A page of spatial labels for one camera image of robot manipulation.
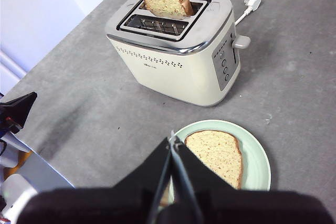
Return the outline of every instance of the plate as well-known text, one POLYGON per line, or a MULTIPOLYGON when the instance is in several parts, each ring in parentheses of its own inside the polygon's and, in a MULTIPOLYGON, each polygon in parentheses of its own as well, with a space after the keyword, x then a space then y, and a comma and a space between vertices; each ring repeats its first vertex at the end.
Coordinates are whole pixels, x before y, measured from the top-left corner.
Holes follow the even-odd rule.
POLYGON ((205 120, 192 123, 175 133, 184 142, 187 136, 203 130, 218 130, 230 133, 239 141, 243 156, 241 188, 245 190, 269 190, 271 169, 267 155, 258 140, 237 124, 221 120, 205 120))

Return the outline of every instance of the power cord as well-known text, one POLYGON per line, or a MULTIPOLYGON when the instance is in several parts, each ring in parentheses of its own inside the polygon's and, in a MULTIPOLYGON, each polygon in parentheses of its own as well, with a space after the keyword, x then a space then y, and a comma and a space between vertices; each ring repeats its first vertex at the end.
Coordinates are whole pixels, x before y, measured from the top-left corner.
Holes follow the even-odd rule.
POLYGON ((244 3, 247 6, 247 8, 244 11, 244 13, 240 16, 240 18, 236 20, 235 25, 238 25, 239 22, 243 20, 243 18, 245 18, 251 12, 254 12, 256 9, 258 9, 260 2, 261 0, 244 0, 244 3))

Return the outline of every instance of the gray table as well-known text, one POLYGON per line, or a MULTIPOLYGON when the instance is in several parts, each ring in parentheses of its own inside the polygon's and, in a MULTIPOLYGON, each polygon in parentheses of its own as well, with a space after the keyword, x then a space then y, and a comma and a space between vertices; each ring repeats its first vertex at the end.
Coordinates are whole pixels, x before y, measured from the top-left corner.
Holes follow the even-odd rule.
MULTIPOLYGON (((237 27, 251 38, 242 70, 217 106, 139 85, 104 34, 126 0, 104 0, 3 101, 36 91, 18 137, 75 186, 112 186, 171 129, 222 119, 264 147, 272 189, 318 196, 336 216, 336 5, 262 0, 237 27)), ((243 0, 231 0, 236 18, 243 0)))

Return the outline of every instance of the toaster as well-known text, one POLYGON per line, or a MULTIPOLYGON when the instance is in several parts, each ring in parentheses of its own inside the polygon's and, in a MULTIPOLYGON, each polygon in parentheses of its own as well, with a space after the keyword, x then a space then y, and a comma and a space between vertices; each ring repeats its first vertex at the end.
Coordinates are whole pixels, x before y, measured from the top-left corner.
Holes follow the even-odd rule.
POLYGON ((240 71, 230 0, 190 0, 194 15, 157 17, 143 0, 128 0, 109 19, 106 36, 138 83, 188 103, 219 103, 240 71))

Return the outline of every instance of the toaster lever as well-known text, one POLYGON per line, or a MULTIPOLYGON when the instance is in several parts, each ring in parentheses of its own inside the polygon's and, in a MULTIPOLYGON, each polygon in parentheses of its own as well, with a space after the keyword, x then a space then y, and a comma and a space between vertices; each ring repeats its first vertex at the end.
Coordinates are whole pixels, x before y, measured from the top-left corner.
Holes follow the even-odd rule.
POLYGON ((232 42, 232 48, 245 49, 251 43, 251 39, 247 36, 237 35, 236 39, 232 42))

